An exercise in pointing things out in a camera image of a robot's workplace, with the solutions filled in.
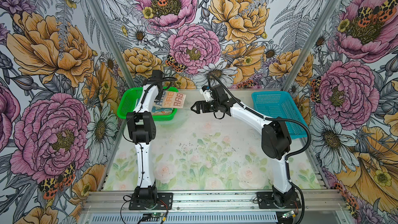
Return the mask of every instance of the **flower bud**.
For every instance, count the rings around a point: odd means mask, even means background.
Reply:
[[[20,87],[23,90],[36,90],[39,88],[39,85],[37,85],[36,82],[33,81],[33,78],[27,75],[20,75],[17,77],[10,77],[11,80],[13,80],[13,82],[15,82],[15,84],[18,85],[18,87]]]
[[[385,70],[386,76],[392,76],[392,73],[398,72],[398,55],[387,62]]]

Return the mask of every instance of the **pink peony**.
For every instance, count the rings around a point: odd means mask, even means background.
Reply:
[[[27,107],[15,125],[11,171],[41,182],[57,177],[72,163],[80,169],[88,157],[86,145],[90,114],[71,95],[56,93]]]
[[[178,0],[181,3],[181,9],[178,14],[169,13],[160,17],[154,15],[148,19],[151,26],[157,31],[167,31],[183,26],[194,20],[196,14],[197,0]],[[152,7],[151,0],[137,0],[137,9],[142,11],[146,7]]]
[[[17,98],[8,88],[0,85],[0,152],[8,144],[12,133],[12,123],[20,110]]]
[[[386,0],[353,0],[340,16],[339,32],[333,40],[332,50],[351,59],[366,63],[378,61],[398,46],[398,14],[386,22],[376,21],[365,28],[358,26],[357,13],[361,7],[374,9]]]
[[[184,25],[168,39],[170,55],[176,62],[187,66],[187,73],[197,74],[198,69],[220,58],[221,47],[218,37],[211,30],[200,25]]]
[[[379,104],[374,81],[371,69],[359,61],[333,62],[321,77],[316,113],[340,122],[344,130],[361,127]]]

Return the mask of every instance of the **daisy center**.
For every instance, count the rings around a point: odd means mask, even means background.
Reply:
[[[217,78],[220,78],[222,76],[221,70],[214,70],[214,71],[212,71],[212,73]]]
[[[316,41],[316,46],[321,46],[325,42],[325,39],[323,37],[318,38]]]
[[[142,32],[137,32],[137,35],[136,35],[136,36],[137,36],[137,39],[140,40],[140,41],[141,41],[142,39],[144,39],[144,33],[142,33]]]
[[[57,133],[57,142],[53,143],[51,147],[57,151],[59,149],[64,148],[66,151],[69,151],[70,147],[74,142],[75,136],[73,132],[69,129],[66,129],[62,132]]]
[[[179,0],[167,0],[167,4],[165,6],[159,6],[156,2],[152,2],[151,7],[153,9],[153,14],[157,17],[161,17],[168,14],[178,15],[182,5]]]
[[[187,54],[189,55],[189,59],[191,61],[199,60],[201,55],[200,51],[196,48],[192,48],[191,50],[187,49]]]
[[[330,148],[337,149],[341,145],[340,139],[337,137],[336,133],[332,131],[326,131],[324,133],[324,138]]]
[[[102,140],[102,138],[105,136],[105,121],[100,120],[97,123],[95,135],[97,140]]]
[[[275,55],[275,51],[273,51],[273,50],[269,50],[269,51],[266,52],[266,57],[267,58],[273,57],[274,55]]]
[[[332,105],[335,107],[341,107],[341,105],[344,103],[344,99],[342,97],[344,96],[344,91],[339,91],[337,86],[335,86],[331,91],[332,95],[329,100],[331,101]]]

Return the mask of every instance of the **robotic arm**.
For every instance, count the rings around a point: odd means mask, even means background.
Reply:
[[[261,148],[272,161],[274,185],[272,186],[273,199],[271,202],[277,208],[283,208],[287,203],[296,201],[297,194],[291,184],[288,161],[285,160],[292,142],[286,123],[266,120],[271,117],[263,116],[235,97],[229,98],[221,85],[211,88],[204,86],[200,93],[205,97],[205,101],[197,101],[191,107],[192,111],[197,114],[201,113],[201,110],[203,113],[220,111],[242,120],[260,133]]]

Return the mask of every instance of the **pink rose print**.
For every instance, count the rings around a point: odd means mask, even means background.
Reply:
[[[20,111],[17,98],[8,88],[0,85],[0,152],[8,144],[12,133],[12,123]]]
[[[316,113],[340,122],[344,130],[361,127],[379,104],[374,81],[371,69],[359,61],[333,62],[321,77]]]
[[[57,177],[75,163],[80,169],[88,157],[86,145],[90,114],[81,101],[66,93],[27,107],[15,125],[11,171],[41,182]]]

